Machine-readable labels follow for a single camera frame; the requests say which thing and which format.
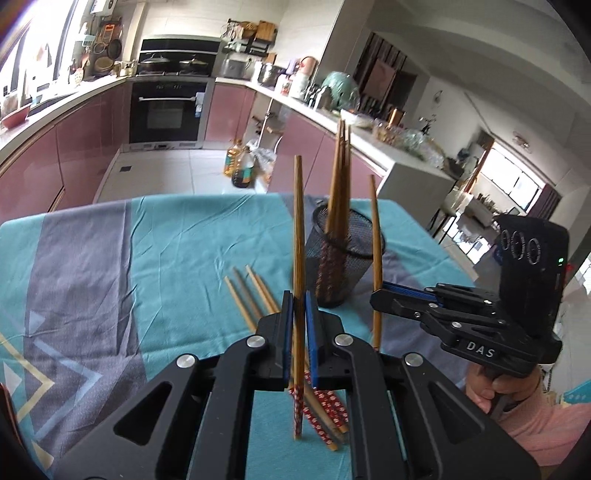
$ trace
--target white floor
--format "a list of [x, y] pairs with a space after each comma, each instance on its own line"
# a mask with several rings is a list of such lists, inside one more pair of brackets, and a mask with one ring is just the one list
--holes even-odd
[[158, 150], [122, 153], [106, 179], [99, 202], [159, 193], [255, 193], [232, 185], [223, 171], [221, 150]]

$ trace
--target kitchen cabinet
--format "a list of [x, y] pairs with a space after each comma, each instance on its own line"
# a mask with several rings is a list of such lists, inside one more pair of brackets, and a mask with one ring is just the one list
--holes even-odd
[[255, 92], [242, 86], [215, 86], [207, 119], [205, 141], [231, 143], [242, 138], [250, 118]]
[[[304, 187], [305, 194], [325, 196], [330, 193], [335, 146], [335, 137], [332, 134], [326, 134], [322, 139], [318, 154], [314, 159], [314, 165]], [[382, 174], [374, 171], [359, 155], [351, 152], [351, 198], [369, 198], [368, 177], [370, 175], [376, 177], [376, 184], [379, 185], [382, 181]]]
[[69, 206], [92, 203], [111, 159], [103, 155], [100, 114], [96, 98], [62, 120], [57, 129], [57, 149]]
[[0, 177], [0, 224], [46, 213], [61, 188], [56, 129], [52, 128]]
[[285, 123], [283, 139], [277, 147], [277, 160], [268, 191], [293, 192], [295, 155], [301, 155], [302, 174], [306, 184], [316, 155], [322, 148], [323, 138], [324, 130], [292, 112]]

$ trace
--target gray stripe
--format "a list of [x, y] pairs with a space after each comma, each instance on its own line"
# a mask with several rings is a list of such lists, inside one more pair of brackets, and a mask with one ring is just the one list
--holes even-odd
[[[56, 460], [146, 381], [131, 314], [130, 224], [129, 202], [65, 210], [43, 221], [27, 292], [24, 356], [55, 382], [31, 421]], [[29, 398], [38, 386], [26, 376]]]

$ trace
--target ceiling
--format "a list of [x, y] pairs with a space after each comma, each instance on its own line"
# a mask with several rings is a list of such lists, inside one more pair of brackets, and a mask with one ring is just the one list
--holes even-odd
[[470, 94], [491, 131], [509, 113], [591, 184], [591, 63], [546, 0], [376, 0], [368, 27]]

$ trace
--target light fixture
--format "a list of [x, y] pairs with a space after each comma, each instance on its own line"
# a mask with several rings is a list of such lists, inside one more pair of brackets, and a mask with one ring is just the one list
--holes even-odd
[[531, 153], [530, 143], [517, 132], [513, 132], [513, 143], [519, 145], [527, 153]]

